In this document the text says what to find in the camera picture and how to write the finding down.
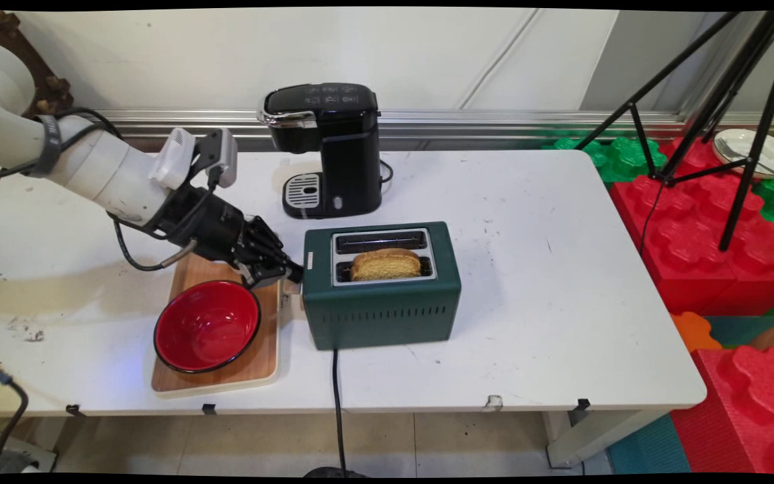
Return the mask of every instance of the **bowl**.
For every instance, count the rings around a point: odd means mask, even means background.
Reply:
[[[725,129],[723,131],[719,131],[716,134],[716,138],[721,138],[725,143],[728,144],[731,149],[742,155],[742,157],[737,157],[737,159],[729,159],[729,157],[719,153],[715,143],[712,144],[712,151],[716,154],[716,157],[719,161],[722,163],[733,163],[748,156],[748,152],[752,149],[752,143],[755,141],[755,131],[752,129]],[[766,141],[764,141],[764,147],[763,150],[761,150],[761,159],[759,159],[758,162],[769,166],[771,169],[774,169],[773,136],[766,135]],[[741,166],[738,166],[734,169],[739,173],[742,172]],[[765,169],[763,166],[757,165],[755,168],[755,178],[774,178],[774,175],[771,171],[768,171],[768,169]]]
[[[248,289],[231,281],[202,282],[163,309],[154,326],[154,350],[181,373],[217,370],[246,352],[260,322],[259,301]]]

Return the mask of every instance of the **white robotic arm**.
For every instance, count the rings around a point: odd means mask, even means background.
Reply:
[[[302,268],[289,260],[267,224],[259,217],[245,218],[213,195],[216,186],[226,188],[236,177],[237,144],[228,130],[210,132],[197,143],[189,132],[176,128],[159,155],[151,157],[80,116],[50,116],[43,123],[21,117],[33,98],[28,68],[0,46],[0,166],[28,165],[19,171],[45,177],[102,206],[113,218],[122,251],[133,266],[156,270],[180,257],[140,266],[126,252],[120,225],[184,247],[178,256],[194,251],[209,260],[227,261],[249,287],[282,278],[300,282]],[[107,128],[114,131],[111,125]],[[203,170],[208,190],[189,183]]]

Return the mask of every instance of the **toast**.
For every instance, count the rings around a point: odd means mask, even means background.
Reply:
[[[351,266],[352,281],[418,278],[420,275],[420,257],[408,249],[364,252],[354,258]]]

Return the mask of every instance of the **wooden cutting board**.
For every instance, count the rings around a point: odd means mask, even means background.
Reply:
[[[190,254],[178,261],[169,300],[200,282],[228,280],[240,282],[241,277],[228,264],[215,264]],[[219,370],[188,374],[169,368],[158,358],[154,361],[151,388],[164,398],[202,395],[267,385],[276,380],[277,355],[280,339],[277,334],[277,304],[279,283],[253,291],[261,306],[261,324],[253,343],[243,355]]]

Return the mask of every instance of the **toaster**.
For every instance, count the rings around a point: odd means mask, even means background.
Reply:
[[[414,251],[421,275],[351,280],[357,255],[386,248]],[[455,253],[442,221],[306,232],[301,294],[317,349],[447,340],[461,291]]]

